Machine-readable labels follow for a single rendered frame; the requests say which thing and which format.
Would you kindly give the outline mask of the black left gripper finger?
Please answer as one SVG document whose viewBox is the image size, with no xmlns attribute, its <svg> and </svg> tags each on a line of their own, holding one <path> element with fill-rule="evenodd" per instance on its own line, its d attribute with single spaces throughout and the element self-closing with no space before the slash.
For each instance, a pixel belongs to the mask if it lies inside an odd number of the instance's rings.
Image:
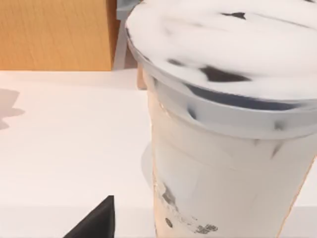
<svg viewBox="0 0 317 238">
<path fill-rule="evenodd" d="M 63 238 L 114 238 L 114 196 L 109 195 Z"/>
</svg>

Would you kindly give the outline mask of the white cup with lid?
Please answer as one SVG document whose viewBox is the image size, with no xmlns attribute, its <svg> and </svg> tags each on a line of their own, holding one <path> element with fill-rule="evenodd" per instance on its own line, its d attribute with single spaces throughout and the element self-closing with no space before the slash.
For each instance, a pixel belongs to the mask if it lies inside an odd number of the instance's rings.
<svg viewBox="0 0 317 238">
<path fill-rule="evenodd" d="M 283 238 L 317 156 L 317 0 L 141 0 L 156 238 Z"/>
</svg>

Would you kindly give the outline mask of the wooden cupboard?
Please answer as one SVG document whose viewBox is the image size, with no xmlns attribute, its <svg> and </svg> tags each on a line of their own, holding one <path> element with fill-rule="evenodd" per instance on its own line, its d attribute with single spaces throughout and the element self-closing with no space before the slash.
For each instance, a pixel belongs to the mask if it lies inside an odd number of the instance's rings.
<svg viewBox="0 0 317 238">
<path fill-rule="evenodd" d="M 112 70 L 116 7 L 116 0 L 0 0 L 0 70 Z"/>
</svg>

